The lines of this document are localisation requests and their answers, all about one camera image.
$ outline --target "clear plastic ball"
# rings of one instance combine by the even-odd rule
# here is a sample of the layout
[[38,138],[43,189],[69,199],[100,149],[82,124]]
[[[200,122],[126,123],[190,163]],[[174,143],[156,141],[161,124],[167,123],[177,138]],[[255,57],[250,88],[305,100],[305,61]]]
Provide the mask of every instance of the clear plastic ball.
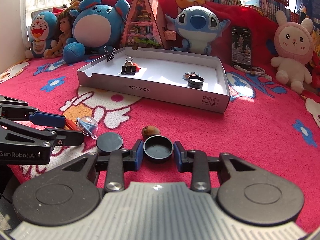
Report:
[[84,135],[91,136],[93,139],[97,138],[98,123],[91,116],[77,118],[77,127]]

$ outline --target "stitch plush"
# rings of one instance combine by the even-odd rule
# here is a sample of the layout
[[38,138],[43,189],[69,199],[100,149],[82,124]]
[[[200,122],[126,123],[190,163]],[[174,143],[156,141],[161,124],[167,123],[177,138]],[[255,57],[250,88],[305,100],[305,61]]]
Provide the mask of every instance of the stitch plush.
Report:
[[222,36],[222,32],[230,25],[230,20],[219,22],[217,16],[202,6],[184,9],[176,19],[165,15],[168,29],[175,30],[181,37],[182,48],[173,50],[210,55],[210,42]]
[[71,64],[83,60],[85,48],[103,55],[106,47],[111,53],[121,38],[129,7],[126,0],[118,0],[114,8],[101,4],[101,0],[83,0],[79,4],[81,12],[70,11],[76,20],[72,28],[73,38],[67,40],[63,49],[64,61]]
[[52,12],[42,12],[38,14],[28,27],[29,42],[25,44],[26,58],[43,57],[46,49],[51,49],[57,45],[53,39],[57,17]]
[[271,59],[271,65],[277,67],[276,80],[288,84],[290,88],[301,94],[304,90],[303,81],[312,82],[312,77],[305,67],[313,55],[314,44],[310,32],[313,29],[312,20],[306,18],[298,23],[287,22],[283,11],[276,12],[279,24],[275,33],[275,48],[279,57]]

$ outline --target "metal ring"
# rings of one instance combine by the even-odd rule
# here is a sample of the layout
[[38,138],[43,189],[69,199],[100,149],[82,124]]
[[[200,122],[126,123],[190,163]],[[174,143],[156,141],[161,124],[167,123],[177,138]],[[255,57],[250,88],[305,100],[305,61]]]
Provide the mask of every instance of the metal ring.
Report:
[[188,86],[196,89],[201,89],[204,83],[204,79],[200,76],[189,76]]

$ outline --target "doll hair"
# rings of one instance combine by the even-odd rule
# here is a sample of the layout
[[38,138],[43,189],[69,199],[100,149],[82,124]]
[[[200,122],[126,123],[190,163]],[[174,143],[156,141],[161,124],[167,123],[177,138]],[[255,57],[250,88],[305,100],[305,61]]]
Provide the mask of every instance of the doll hair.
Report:
[[56,29],[55,29],[55,40],[59,41],[59,36],[62,34],[62,31],[60,30],[60,21],[63,18],[67,18],[68,22],[70,24],[70,29],[72,30],[72,26],[73,26],[73,22],[75,21],[75,17],[73,17],[72,15],[70,15],[70,10],[79,10],[78,5],[80,2],[74,2],[69,8],[65,9],[63,12],[61,12],[59,14],[59,17],[57,19],[57,23],[56,23]]

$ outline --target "smartphone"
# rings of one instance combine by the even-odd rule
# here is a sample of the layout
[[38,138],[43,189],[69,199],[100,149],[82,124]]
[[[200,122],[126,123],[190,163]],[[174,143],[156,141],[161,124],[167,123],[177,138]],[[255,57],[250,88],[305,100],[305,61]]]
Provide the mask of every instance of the smartphone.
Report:
[[232,65],[246,70],[251,69],[251,31],[250,29],[232,27]]

